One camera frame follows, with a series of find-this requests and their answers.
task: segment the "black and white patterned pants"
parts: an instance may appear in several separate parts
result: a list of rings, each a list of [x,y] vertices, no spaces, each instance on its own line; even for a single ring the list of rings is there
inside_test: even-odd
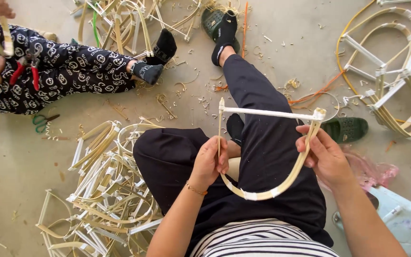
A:
[[[36,114],[46,105],[74,93],[120,93],[134,88],[126,66],[134,58],[112,51],[83,45],[57,44],[37,32],[20,26],[9,26],[15,54],[6,59],[1,73],[0,112]],[[0,42],[3,33],[0,26]],[[39,59],[39,91],[34,89],[30,65],[15,85],[9,80],[17,69],[17,61],[34,44],[41,50]]]

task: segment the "bracelet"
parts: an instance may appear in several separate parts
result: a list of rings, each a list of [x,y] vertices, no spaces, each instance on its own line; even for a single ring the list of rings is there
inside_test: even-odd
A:
[[[202,195],[202,196],[204,196],[204,195],[207,194],[207,191],[205,191],[205,192],[199,192],[198,190],[192,188],[192,187],[190,186],[190,184],[188,184],[188,180],[186,181],[186,186],[188,187],[189,190],[191,190],[191,191],[193,191],[193,192],[195,192],[195,193],[198,193],[198,194],[200,194],[200,195]]]

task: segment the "person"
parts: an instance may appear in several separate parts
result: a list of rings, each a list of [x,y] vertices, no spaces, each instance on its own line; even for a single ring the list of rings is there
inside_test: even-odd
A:
[[[212,62],[223,72],[239,108],[290,113],[287,99],[231,47],[237,20],[228,11]],[[233,194],[219,176],[241,157],[238,188],[265,192],[281,184],[305,151],[309,125],[295,119],[237,114],[227,121],[232,140],[201,129],[159,128],[135,143],[134,158],[163,214],[147,257],[338,256],[324,230],[326,203],[316,175],[331,188],[354,257],[406,256],[359,187],[351,168],[322,129],[294,183],[264,201]],[[220,156],[217,156],[220,140]]]
[[[4,1],[0,3],[0,16],[15,17]],[[161,32],[154,56],[144,60],[96,47],[57,44],[21,26],[9,25],[9,29],[14,56],[0,56],[0,113],[36,114],[49,103],[74,93],[124,92],[135,87],[135,78],[153,85],[177,50],[167,29]],[[3,40],[0,26],[0,43]],[[38,91],[33,86],[30,65],[13,85],[10,81],[17,61],[29,50],[40,54]]]

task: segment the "striped shirt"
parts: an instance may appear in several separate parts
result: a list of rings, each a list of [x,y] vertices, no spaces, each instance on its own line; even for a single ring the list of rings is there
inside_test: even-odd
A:
[[[190,257],[339,257],[299,228],[278,219],[231,222],[199,241]]]

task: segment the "black sock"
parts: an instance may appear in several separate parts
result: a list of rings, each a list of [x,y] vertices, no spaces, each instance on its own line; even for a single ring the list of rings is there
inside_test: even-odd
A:
[[[232,114],[229,116],[228,121],[226,122],[226,130],[228,131],[229,135],[231,136],[231,140],[234,143],[238,144],[242,147],[242,131],[243,120],[240,118],[239,114]]]
[[[174,36],[170,31],[164,28],[159,35],[158,41],[153,48],[153,57],[146,57],[145,62],[149,65],[166,65],[175,55],[177,45]]]
[[[212,62],[215,66],[220,66],[219,59],[220,54],[225,46],[231,46],[237,32],[237,17],[229,10],[223,16],[220,27],[218,28],[218,39],[216,40],[216,46],[212,53]]]
[[[148,65],[143,61],[137,61],[131,66],[131,74],[144,80],[150,85],[155,85],[158,81],[161,72],[163,71],[163,66],[159,65]]]

